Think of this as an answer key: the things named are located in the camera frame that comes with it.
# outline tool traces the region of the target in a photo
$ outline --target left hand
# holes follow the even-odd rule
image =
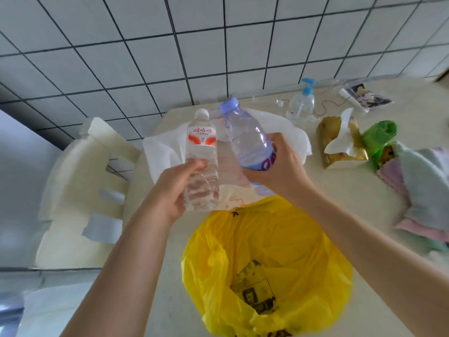
[[[184,188],[188,177],[195,171],[204,170],[207,161],[189,159],[186,163],[165,169],[148,193],[142,206],[150,206],[171,225],[185,211]]]

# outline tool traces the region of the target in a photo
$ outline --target beige table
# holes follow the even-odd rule
[[[327,108],[326,115],[340,114],[347,102],[336,94],[338,89],[315,90],[317,111],[322,102]],[[375,91],[387,92],[395,103],[358,119],[361,131],[372,124],[384,120],[394,120],[399,126],[397,139],[408,147],[445,147],[449,149],[448,91],[437,84],[429,84],[419,79],[390,79],[375,82]],[[285,109],[274,106],[276,99],[290,99],[295,93],[265,96],[257,99],[241,100],[245,107],[270,111],[284,115]],[[194,117],[200,107],[190,106],[169,111],[156,133],[161,133],[187,122]],[[425,254],[427,250],[416,244],[406,233],[395,231],[392,226],[405,209],[403,199],[374,174],[371,164],[354,169],[324,170],[318,151],[315,125],[305,128],[309,135],[313,155],[309,156],[305,168],[313,183],[342,208],[358,215],[372,226],[408,248]],[[125,202],[125,221],[132,215],[152,186],[148,164],[144,154],[134,169],[130,190]],[[207,213],[186,213],[172,228],[166,257],[154,299],[148,336],[209,336],[181,281],[181,257],[189,237]],[[354,272],[354,287],[350,302],[341,319],[320,336],[372,336],[405,337],[412,334],[395,317],[368,284]]]

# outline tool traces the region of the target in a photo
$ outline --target white bottle cap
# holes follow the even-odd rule
[[[209,119],[209,111],[207,111],[206,109],[198,109],[195,112],[195,118],[198,117],[207,117],[207,119]]]

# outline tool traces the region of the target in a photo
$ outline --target bottle cap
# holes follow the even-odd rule
[[[221,111],[225,114],[235,109],[240,105],[236,97],[228,98],[223,103],[220,104]]]
[[[198,109],[198,110],[196,110],[195,118],[201,117],[201,116],[207,117],[207,119],[209,119],[209,111],[207,111],[206,109]]]
[[[315,84],[316,80],[315,79],[310,79],[310,78],[303,78],[303,82],[309,84],[304,90],[303,90],[303,95],[304,96],[310,96],[313,93],[313,84]]]

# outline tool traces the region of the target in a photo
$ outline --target yellow trash bag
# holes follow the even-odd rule
[[[190,238],[181,266],[209,332],[229,337],[326,329],[352,287],[345,257],[279,196],[212,213]]]

